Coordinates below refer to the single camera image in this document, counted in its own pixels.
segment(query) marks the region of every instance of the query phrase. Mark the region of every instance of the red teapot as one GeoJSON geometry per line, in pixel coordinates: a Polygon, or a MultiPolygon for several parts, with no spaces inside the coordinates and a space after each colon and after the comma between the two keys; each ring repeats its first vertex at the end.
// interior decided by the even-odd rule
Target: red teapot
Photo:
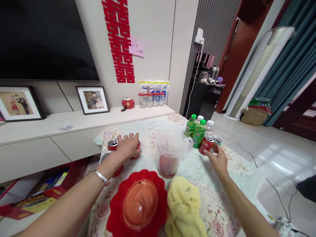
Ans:
{"type": "Polygon", "coordinates": [[[135,105],[135,101],[127,96],[126,98],[122,100],[122,105],[126,109],[133,109],[135,105]]]}

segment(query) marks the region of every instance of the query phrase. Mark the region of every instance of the measuring jug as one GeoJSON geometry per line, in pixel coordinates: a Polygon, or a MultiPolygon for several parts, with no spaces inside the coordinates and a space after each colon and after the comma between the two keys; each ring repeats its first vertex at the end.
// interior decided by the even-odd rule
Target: measuring jug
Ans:
{"type": "Polygon", "coordinates": [[[172,178],[182,158],[193,146],[191,137],[177,130],[162,130],[156,139],[158,148],[157,166],[158,172],[164,178],[172,178]]]}

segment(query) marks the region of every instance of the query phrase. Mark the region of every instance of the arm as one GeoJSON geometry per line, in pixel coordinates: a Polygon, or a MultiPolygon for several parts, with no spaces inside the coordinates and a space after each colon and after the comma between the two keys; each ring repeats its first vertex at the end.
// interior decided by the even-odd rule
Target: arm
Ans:
{"type": "Polygon", "coordinates": [[[230,178],[227,171],[227,157],[223,149],[219,145],[216,145],[214,150],[217,152],[217,156],[206,150],[204,152],[210,159],[219,180],[225,188],[246,236],[279,237],[258,209],[230,178]]]}
{"type": "MultiPolygon", "coordinates": [[[[114,172],[134,154],[139,134],[132,133],[118,136],[118,149],[109,155],[97,170],[106,178],[113,176],[114,172]]],[[[84,179],[73,186],[47,211],[37,218],[19,237],[62,237],[77,236],[100,192],[105,187],[103,181],[95,174],[89,173],[84,179]]]]}

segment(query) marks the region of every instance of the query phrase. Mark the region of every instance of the curtain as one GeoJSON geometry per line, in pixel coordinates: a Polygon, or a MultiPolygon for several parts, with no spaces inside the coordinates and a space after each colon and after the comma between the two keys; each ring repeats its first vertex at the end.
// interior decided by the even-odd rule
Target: curtain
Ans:
{"type": "Polygon", "coordinates": [[[295,27],[255,97],[270,98],[272,115],[263,123],[272,126],[291,99],[316,71],[316,1],[292,0],[278,26],[295,27]]]}

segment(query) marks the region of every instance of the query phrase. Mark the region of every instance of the red gift box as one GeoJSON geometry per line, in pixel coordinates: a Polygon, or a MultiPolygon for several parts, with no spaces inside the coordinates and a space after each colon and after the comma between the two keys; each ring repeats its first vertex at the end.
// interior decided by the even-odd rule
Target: red gift box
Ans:
{"type": "Polygon", "coordinates": [[[8,203],[8,200],[20,200],[0,206],[0,216],[20,220],[49,208],[83,178],[87,165],[86,159],[81,159],[15,180],[0,196],[0,203],[8,203]],[[67,167],[70,169],[61,185],[23,199],[23,196],[27,196],[31,192],[44,174],[53,174],[67,167]]]}

